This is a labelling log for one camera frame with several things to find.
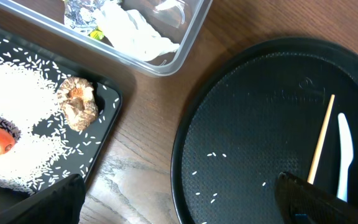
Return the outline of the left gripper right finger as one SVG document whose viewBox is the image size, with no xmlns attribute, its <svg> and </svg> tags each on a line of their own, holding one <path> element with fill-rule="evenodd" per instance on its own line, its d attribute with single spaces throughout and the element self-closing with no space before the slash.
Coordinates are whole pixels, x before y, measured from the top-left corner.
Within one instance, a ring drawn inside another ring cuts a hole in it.
<svg viewBox="0 0 358 224">
<path fill-rule="evenodd" d="M 288 172 L 277 177 L 275 200 L 284 223 L 358 223 L 357 208 Z"/>
</svg>

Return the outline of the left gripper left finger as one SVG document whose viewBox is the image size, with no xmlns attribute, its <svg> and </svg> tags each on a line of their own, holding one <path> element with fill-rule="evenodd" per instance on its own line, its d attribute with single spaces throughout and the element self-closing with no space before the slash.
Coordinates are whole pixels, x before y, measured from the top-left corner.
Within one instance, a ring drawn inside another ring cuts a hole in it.
<svg viewBox="0 0 358 224">
<path fill-rule="evenodd" d="M 0 213 L 0 224 L 78 224 L 86 187 L 72 174 Z"/>
</svg>

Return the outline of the wooden chopstick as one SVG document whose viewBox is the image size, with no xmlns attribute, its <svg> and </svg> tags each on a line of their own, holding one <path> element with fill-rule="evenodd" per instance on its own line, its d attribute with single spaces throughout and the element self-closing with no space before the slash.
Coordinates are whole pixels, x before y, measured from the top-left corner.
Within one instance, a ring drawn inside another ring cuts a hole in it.
<svg viewBox="0 0 358 224">
<path fill-rule="evenodd" d="M 330 120 L 331 113 L 332 113 L 333 106 L 334 106 L 334 100 L 335 100 L 335 95 L 331 95 L 331 97 L 329 99 L 329 104 L 328 104 L 328 107 L 327 107 L 327 110 L 326 110 L 326 113 L 324 116 L 323 124 L 322 124 L 321 130 L 320 130 L 320 133 L 319 133 L 318 142 L 317 142 L 316 148 L 314 150 L 313 160 L 312 160 L 308 178 L 307 178 L 307 182 L 311 185 L 314 184 L 316 172 L 318 170 L 319 160 L 320 160 L 321 153 L 323 150 L 324 140 L 326 137 L 327 129 L 329 126 L 329 120 Z"/>
</svg>

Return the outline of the white plastic knife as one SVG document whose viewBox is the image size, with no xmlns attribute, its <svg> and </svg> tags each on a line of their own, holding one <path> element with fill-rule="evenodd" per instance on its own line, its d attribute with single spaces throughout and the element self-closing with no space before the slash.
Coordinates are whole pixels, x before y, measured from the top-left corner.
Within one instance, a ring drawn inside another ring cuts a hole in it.
<svg viewBox="0 0 358 224">
<path fill-rule="evenodd" d="M 349 166 L 352 164 L 354 158 L 354 148 L 351 131 L 345 114 L 339 113 L 337 119 L 341 146 L 341 161 L 337 187 L 337 198 L 347 202 Z"/>
</svg>

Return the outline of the brown patterned cookie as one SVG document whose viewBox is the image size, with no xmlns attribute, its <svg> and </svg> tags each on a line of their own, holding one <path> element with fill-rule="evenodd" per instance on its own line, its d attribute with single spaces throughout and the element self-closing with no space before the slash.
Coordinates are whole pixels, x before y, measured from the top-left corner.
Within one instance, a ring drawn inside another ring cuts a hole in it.
<svg viewBox="0 0 358 224">
<path fill-rule="evenodd" d="M 92 84 L 79 77 L 63 81 L 57 90 L 57 100 L 69 127 L 77 132 L 86 129 L 99 115 Z"/>
</svg>

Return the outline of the white tissue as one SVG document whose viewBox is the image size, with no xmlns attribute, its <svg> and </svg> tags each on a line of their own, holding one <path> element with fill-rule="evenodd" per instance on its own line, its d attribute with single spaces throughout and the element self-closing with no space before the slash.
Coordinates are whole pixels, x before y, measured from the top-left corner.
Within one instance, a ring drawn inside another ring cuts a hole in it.
<svg viewBox="0 0 358 224">
<path fill-rule="evenodd" d="M 106 1 L 95 9 L 93 17 L 115 50 L 141 61 L 151 61 L 176 52 L 180 45 L 162 37 L 137 10 L 125 11 L 115 2 Z"/>
</svg>

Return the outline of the yellow foil snack wrapper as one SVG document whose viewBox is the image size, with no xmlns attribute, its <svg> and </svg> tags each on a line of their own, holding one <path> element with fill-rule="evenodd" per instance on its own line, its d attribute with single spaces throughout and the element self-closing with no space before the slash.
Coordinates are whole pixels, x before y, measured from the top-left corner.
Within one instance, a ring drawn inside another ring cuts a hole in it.
<svg viewBox="0 0 358 224">
<path fill-rule="evenodd" d="M 97 26 L 93 12 L 107 2 L 122 4 L 122 0 L 63 0 L 65 6 L 64 24 L 80 34 L 102 40 L 104 34 Z"/>
</svg>

